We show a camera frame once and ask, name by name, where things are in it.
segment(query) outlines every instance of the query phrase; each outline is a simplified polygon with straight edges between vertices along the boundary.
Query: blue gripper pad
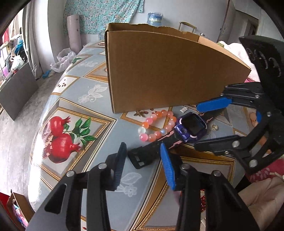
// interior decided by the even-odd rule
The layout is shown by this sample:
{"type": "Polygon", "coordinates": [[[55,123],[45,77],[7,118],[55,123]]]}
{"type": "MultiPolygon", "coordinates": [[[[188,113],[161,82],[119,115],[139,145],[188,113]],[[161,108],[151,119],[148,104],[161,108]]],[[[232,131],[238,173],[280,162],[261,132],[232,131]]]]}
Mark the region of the blue gripper pad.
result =
{"type": "Polygon", "coordinates": [[[199,103],[196,109],[199,112],[209,112],[209,111],[225,108],[231,103],[232,103],[232,99],[222,97],[222,98],[217,98],[217,99],[199,103]]]}
{"type": "Polygon", "coordinates": [[[174,190],[176,188],[175,171],[164,143],[161,144],[160,153],[168,185],[174,190]]]}

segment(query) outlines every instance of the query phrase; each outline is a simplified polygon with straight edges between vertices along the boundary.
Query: metal screw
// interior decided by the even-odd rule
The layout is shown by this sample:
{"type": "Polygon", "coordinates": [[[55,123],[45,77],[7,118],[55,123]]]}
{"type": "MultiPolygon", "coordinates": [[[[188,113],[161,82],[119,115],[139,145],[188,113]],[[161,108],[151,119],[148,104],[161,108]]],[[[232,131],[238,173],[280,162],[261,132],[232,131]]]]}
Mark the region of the metal screw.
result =
{"type": "Polygon", "coordinates": [[[236,140],[232,143],[233,148],[236,148],[240,145],[240,141],[236,140]]]}
{"type": "Polygon", "coordinates": [[[183,164],[181,165],[181,168],[182,168],[183,170],[188,170],[188,169],[190,168],[190,165],[187,164],[187,163],[183,163],[183,164]]]}
{"type": "Polygon", "coordinates": [[[71,176],[74,176],[74,174],[75,174],[74,171],[68,171],[68,172],[66,173],[66,176],[71,177],[71,176]]]}
{"type": "Polygon", "coordinates": [[[107,167],[106,163],[100,163],[99,164],[99,169],[105,169],[107,167]]]}
{"type": "Polygon", "coordinates": [[[215,170],[215,171],[213,172],[213,175],[214,175],[214,176],[221,176],[221,172],[220,172],[219,170],[215,170]]]}
{"type": "Polygon", "coordinates": [[[254,168],[255,166],[257,166],[257,164],[258,164],[257,160],[253,159],[249,162],[248,165],[250,168],[254,168]]]}
{"type": "Polygon", "coordinates": [[[217,126],[216,124],[213,124],[213,125],[212,125],[212,129],[215,130],[215,131],[217,131],[219,128],[218,128],[218,126],[217,126]]]}

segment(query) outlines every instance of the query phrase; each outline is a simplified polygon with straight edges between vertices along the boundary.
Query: pink bead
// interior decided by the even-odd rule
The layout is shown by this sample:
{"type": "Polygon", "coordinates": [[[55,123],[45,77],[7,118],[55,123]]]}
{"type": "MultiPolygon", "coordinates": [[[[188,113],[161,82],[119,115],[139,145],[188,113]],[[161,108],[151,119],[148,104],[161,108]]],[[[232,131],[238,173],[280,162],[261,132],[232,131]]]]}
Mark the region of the pink bead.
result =
{"type": "Polygon", "coordinates": [[[151,124],[153,123],[153,119],[152,119],[152,118],[147,118],[147,119],[146,119],[146,122],[147,122],[149,125],[151,125],[151,124]]]}
{"type": "Polygon", "coordinates": [[[148,141],[154,142],[155,140],[156,140],[155,134],[150,134],[150,135],[148,136],[148,141]]]}
{"type": "Polygon", "coordinates": [[[174,115],[174,113],[172,111],[168,111],[168,117],[171,118],[174,115]]]}
{"type": "Polygon", "coordinates": [[[152,114],[152,115],[150,115],[150,118],[152,118],[152,120],[153,120],[153,121],[156,121],[156,120],[157,120],[157,116],[156,116],[156,114],[152,114]]]}
{"type": "Polygon", "coordinates": [[[166,126],[164,127],[164,129],[166,129],[167,132],[170,132],[170,131],[172,130],[172,126],[166,125],[166,126]]]}
{"type": "Polygon", "coordinates": [[[174,127],[176,125],[176,123],[174,121],[170,120],[168,125],[170,125],[171,127],[174,127]]]}
{"type": "Polygon", "coordinates": [[[143,122],[142,123],[142,127],[148,129],[149,128],[149,124],[147,122],[143,122]]]}
{"type": "Polygon", "coordinates": [[[176,121],[177,121],[177,118],[176,118],[176,117],[174,117],[174,116],[172,116],[172,117],[170,118],[170,120],[172,120],[172,121],[176,122],[176,121]]]}
{"type": "Polygon", "coordinates": [[[148,140],[148,135],[146,133],[140,134],[140,140],[146,142],[148,140]]]}
{"type": "Polygon", "coordinates": [[[156,140],[158,140],[158,139],[160,139],[162,137],[162,134],[161,134],[161,132],[156,131],[155,132],[155,136],[156,136],[156,140]]]}
{"type": "Polygon", "coordinates": [[[161,113],[163,117],[166,117],[168,115],[168,112],[166,110],[162,110],[161,113]]]}

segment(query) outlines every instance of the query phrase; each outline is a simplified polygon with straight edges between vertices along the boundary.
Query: smartwatch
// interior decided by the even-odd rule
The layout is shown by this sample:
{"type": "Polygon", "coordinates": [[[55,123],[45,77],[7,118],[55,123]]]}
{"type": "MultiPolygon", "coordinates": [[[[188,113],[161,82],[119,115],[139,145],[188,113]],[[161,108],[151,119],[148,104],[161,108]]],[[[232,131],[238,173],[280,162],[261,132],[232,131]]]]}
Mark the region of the smartwatch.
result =
{"type": "Polygon", "coordinates": [[[161,139],[146,146],[128,151],[128,157],[136,169],[143,168],[160,158],[160,146],[164,143],[167,149],[182,143],[195,143],[207,133],[207,124],[218,116],[224,108],[196,114],[189,112],[177,119],[174,129],[161,139]]]}

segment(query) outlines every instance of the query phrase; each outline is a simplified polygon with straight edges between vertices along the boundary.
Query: green leaf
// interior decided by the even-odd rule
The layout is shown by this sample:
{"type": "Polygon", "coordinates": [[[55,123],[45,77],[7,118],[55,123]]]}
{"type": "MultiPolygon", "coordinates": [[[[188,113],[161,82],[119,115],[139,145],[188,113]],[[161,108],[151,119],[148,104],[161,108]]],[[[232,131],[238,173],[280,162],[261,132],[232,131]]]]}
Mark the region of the green leaf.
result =
{"type": "Polygon", "coordinates": [[[72,143],[74,143],[74,140],[75,140],[75,135],[73,133],[70,133],[70,136],[72,138],[72,143]]]}
{"type": "Polygon", "coordinates": [[[72,132],[75,133],[78,136],[78,134],[80,134],[80,128],[76,127],[76,128],[73,129],[72,132]]]}
{"type": "Polygon", "coordinates": [[[87,127],[89,127],[90,126],[90,124],[91,124],[91,118],[89,117],[86,121],[85,121],[85,123],[83,123],[83,125],[81,126],[81,128],[87,128],[87,127]]]}
{"type": "Polygon", "coordinates": [[[82,119],[80,118],[80,119],[78,119],[78,121],[75,123],[75,128],[76,127],[80,127],[80,125],[82,124],[82,119]]]}
{"type": "Polygon", "coordinates": [[[97,138],[95,138],[95,137],[93,137],[93,136],[91,136],[91,135],[87,135],[87,136],[84,136],[83,139],[86,140],[86,141],[94,141],[94,140],[96,140],[97,138]]]}
{"type": "Polygon", "coordinates": [[[88,135],[89,133],[90,133],[90,129],[89,128],[87,128],[87,129],[85,129],[85,130],[83,130],[81,133],[80,133],[80,136],[85,136],[85,135],[88,135]]]}
{"type": "Polygon", "coordinates": [[[88,142],[85,141],[85,140],[82,140],[82,139],[81,139],[81,142],[83,143],[84,149],[86,149],[86,146],[87,146],[87,143],[88,143],[88,142]]]}

